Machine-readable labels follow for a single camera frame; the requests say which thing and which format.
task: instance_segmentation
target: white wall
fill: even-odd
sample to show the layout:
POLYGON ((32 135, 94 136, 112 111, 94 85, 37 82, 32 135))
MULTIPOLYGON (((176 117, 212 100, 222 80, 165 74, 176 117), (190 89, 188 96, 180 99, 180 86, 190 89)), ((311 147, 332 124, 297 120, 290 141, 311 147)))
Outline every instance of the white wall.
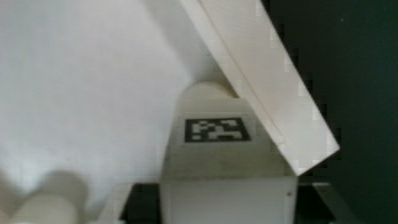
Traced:
POLYGON ((224 81, 176 0, 0 2, 0 209, 41 188, 89 218, 156 180, 176 99, 224 81))

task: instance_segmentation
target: white panel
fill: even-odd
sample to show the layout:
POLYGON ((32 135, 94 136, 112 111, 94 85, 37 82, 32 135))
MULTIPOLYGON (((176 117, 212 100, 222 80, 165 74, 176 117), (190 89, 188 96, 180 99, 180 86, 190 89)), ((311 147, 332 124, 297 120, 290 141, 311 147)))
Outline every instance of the white panel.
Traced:
POLYGON ((0 1, 5 214, 43 189, 96 218, 114 185, 158 179, 176 101, 215 74, 178 0, 0 1))
POLYGON ((291 177, 162 183, 165 224, 291 224, 297 182, 291 177))
POLYGON ((338 151, 259 0, 181 0, 242 98, 297 175, 338 151))

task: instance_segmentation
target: black wall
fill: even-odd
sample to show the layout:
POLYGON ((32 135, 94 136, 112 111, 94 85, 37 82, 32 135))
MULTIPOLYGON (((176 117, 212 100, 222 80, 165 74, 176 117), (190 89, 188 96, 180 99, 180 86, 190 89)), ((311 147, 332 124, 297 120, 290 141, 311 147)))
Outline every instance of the black wall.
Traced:
POLYGON ((368 224, 398 223, 398 1, 263 1, 341 144, 327 177, 368 224))

